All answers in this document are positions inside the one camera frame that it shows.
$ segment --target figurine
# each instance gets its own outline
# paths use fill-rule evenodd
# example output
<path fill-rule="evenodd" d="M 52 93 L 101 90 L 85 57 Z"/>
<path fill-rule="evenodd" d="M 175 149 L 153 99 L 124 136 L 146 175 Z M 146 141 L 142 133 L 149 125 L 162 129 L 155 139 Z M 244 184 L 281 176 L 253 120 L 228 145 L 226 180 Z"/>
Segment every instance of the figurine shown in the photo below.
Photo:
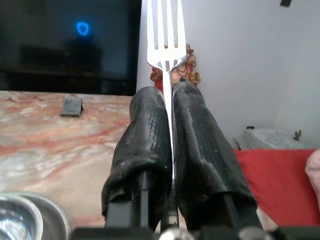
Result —
<path fill-rule="evenodd" d="M 176 68 L 171 74 L 172 87 L 179 82 L 192 82 L 194 85 L 198 85 L 200 82 L 200 75 L 194 71 L 194 67 L 197 66 L 196 56 L 194 50 L 190 48 L 190 45 L 186 45 L 186 61 L 183 65 Z M 150 79 L 154 82 L 154 86 L 157 89 L 163 91 L 162 85 L 162 71 L 157 68 L 152 68 Z"/>

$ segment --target red cushion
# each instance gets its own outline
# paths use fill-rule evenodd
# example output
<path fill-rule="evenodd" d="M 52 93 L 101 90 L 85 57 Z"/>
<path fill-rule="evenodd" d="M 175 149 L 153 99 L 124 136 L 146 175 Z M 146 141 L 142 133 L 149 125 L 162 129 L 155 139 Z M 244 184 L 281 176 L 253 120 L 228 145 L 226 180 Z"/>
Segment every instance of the red cushion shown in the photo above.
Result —
<path fill-rule="evenodd" d="M 320 225 L 317 196 L 305 173 L 313 149 L 236 151 L 258 205 L 279 226 Z"/>

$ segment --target television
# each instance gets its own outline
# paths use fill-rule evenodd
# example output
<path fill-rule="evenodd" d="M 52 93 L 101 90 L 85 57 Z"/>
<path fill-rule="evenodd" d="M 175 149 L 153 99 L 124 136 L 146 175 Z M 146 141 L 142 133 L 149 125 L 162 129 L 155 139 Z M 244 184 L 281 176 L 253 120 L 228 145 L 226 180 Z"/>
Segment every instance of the television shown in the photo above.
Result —
<path fill-rule="evenodd" d="M 1 0 L 0 90 L 133 95 L 142 0 Z"/>

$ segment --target pink marble surface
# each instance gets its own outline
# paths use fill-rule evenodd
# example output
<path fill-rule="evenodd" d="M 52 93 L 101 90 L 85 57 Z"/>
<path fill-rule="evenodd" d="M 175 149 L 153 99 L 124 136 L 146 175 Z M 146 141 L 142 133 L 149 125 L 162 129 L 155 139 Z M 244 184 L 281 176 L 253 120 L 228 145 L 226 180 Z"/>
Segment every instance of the pink marble surface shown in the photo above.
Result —
<path fill-rule="evenodd" d="M 79 118 L 60 117 L 66 96 Z M 0 91 L 0 191 L 29 191 L 60 204 L 77 226 L 103 226 L 101 190 L 130 122 L 129 96 Z"/>

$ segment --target stainless steel bowl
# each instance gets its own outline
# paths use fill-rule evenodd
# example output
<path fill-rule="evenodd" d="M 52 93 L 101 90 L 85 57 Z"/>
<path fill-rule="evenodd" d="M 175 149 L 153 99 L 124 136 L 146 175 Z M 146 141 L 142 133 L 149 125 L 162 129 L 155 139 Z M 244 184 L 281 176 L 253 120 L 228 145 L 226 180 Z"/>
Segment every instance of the stainless steel bowl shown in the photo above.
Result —
<path fill-rule="evenodd" d="M 0 193 L 0 239 L 41 240 L 43 219 L 32 201 Z"/>
<path fill-rule="evenodd" d="M 71 225 L 67 214 L 49 198 L 31 192 L 10 192 L 32 201 L 40 210 L 43 219 L 42 240 L 68 240 Z"/>

